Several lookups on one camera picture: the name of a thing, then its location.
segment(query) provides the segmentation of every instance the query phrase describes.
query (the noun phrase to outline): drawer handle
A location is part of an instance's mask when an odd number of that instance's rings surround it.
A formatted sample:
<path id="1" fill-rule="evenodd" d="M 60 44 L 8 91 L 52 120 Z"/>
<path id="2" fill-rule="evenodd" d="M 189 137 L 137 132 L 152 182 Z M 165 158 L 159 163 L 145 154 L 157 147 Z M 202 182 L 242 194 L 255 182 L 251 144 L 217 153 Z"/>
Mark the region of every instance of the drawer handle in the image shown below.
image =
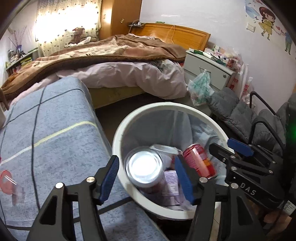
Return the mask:
<path id="1" fill-rule="evenodd" d="M 208 72 L 208 73 L 210 74 L 210 77 L 211 77 L 211 72 L 210 72 L 210 71 L 208 71 L 208 70 L 206 70 L 206 69 L 204 69 L 204 68 L 200 67 L 200 72 L 201 72 L 201 73 L 203 72 L 202 70 L 204 70 L 204 71 Z"/>

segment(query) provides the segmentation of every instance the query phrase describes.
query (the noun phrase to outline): patterned curtain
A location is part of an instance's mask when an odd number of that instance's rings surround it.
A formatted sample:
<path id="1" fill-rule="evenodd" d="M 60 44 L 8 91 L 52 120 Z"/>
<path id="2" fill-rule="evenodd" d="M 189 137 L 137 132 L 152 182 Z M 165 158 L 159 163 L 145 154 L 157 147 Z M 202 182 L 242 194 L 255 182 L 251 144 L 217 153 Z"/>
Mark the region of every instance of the patterned curtain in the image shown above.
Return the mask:
<path id="1" fill-rule="evenodd" d="M 35 32 L 43 55 L 65 48 L 76 27 L 96 37 L 101 27 L 101 5 L 102 0 L 38 0 Z"/>

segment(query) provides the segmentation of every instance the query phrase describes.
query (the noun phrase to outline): silver screw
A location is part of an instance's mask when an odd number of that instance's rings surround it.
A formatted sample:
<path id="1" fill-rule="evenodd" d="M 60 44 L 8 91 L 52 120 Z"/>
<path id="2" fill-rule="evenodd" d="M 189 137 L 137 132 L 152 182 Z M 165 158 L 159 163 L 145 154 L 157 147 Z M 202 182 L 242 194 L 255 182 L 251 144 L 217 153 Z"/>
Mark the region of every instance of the silver screw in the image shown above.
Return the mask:
<path id="1" fill-rule="evenodd" d="M 236 183 L 232 183 L 230 185 L 233 189 L 238 189 L 239 188 L 239 185 L 237 185 Z"/>
<path id="2" fill-rule="evenodd" d="M 56 184 L 56 188 L 57 188 L 57 189 L 60 189 L 60 188 L 62 188 L 63 186 L 64 186 L 63 183 L 57 183 L 57 184 Z"/>
<path id="3" fill-rule="evenodd" d="M 94 180 L 95 180 L 94 177 L 88 177 L 88 178 L 86 179 L 86 181 L 87 181 L 88 183 L 92 183 L 92 182 L 94 182 Z"/>
<path id="4" fill-rule="evenodd" d="M 201 177 L 200 178 L 200 182 L 201 183 L 206 183 L 207 182 L 207 178 L 206 177 Z"/>

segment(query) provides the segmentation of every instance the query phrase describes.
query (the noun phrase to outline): wooden headboard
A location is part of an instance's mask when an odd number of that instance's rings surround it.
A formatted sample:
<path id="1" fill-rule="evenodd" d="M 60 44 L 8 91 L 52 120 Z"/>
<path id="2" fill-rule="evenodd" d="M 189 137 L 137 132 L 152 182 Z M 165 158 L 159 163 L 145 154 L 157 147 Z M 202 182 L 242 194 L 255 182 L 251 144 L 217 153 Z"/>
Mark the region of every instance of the wooden headboard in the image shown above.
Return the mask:
<path id="1" fill-rule="evenodd" d="M 204 50 L 210 34 L 193 28 L 178 25 L 146 23 L 143 28 L 132 28 L 132 34 L 152 36 L 165 43 L 175 43 L 185 49 Z"/>

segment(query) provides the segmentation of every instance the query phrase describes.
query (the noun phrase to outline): green plastic bag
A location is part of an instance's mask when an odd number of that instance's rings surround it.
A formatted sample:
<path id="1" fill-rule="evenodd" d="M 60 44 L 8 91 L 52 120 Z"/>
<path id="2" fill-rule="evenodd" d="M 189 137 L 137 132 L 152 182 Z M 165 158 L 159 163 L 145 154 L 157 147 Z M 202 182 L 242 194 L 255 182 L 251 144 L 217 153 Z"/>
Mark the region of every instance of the green plastic bag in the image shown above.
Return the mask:
<path id="1" fill-rule="evenodd" d="M 213 95 L 214 90 L 210 87 L 211 78 L 207 71 L 199 74 L 188 84 L 190 98 L 194 105 L 202 105 L 207 102 L 206 98 Z"/>

